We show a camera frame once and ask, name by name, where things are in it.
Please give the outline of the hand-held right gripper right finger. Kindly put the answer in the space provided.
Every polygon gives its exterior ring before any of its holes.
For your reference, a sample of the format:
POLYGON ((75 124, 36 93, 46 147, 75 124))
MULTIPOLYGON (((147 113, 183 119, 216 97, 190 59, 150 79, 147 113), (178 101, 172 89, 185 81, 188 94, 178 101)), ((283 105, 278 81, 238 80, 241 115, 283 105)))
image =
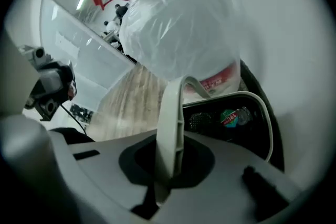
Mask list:
POLYGON ((215 164, 196 187, 171 191, 156 214, 158 224, 256 224, 255 202, 241 178, 246 166, 253 166, 288 201, 301 193, 283 172, 251 151, 192 132, 185 135, 207 146, 215 164))

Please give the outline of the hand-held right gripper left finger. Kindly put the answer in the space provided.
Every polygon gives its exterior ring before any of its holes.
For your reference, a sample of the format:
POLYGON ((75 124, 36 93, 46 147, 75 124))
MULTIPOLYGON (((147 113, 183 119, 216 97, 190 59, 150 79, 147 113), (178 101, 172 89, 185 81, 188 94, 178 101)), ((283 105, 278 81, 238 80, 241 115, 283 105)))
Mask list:
POLYGON ((146 187, 132 184, 119 165, 127 147, 154 130, 119 139, 68 145, 49 131, 58 167, 77 203, 81 224, 149 224, 131 209, 143 202, 146 187))

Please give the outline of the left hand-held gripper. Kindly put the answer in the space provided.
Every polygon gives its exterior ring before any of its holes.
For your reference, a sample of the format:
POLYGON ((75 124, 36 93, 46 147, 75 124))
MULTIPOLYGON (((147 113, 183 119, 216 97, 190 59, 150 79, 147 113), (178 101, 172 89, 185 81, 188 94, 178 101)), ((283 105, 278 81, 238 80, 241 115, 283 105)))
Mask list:
POLYGON ((77 94, 72 63, 53 59, 43 47, 24 45, 20 51, 39 74, 25 108, 36 109, 42 121, 51 121, 57 109, 77 94))

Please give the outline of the plastic bottle green label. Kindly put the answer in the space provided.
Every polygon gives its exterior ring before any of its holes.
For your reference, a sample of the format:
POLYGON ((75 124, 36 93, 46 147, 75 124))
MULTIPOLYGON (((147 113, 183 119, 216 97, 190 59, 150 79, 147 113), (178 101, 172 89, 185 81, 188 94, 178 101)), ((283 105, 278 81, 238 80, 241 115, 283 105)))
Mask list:
POLYGON ((235 128, 249 123, 253 119, 252 114, 246 107, 231 110, 227 109, 221 113, 220 123, 226 128, 235 128))

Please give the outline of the person's grey hooded sweatshirt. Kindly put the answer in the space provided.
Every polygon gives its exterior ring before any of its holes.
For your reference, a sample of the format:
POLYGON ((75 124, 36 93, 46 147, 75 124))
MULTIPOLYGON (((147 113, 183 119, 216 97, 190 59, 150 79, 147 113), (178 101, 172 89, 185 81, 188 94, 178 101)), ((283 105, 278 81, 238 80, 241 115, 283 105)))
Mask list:
POLYGON ((47 130, 22 114, 39 79, 4 30, 0 34, 0 159, 14 185, 40 195, 59 193, 64 181, 47 130))

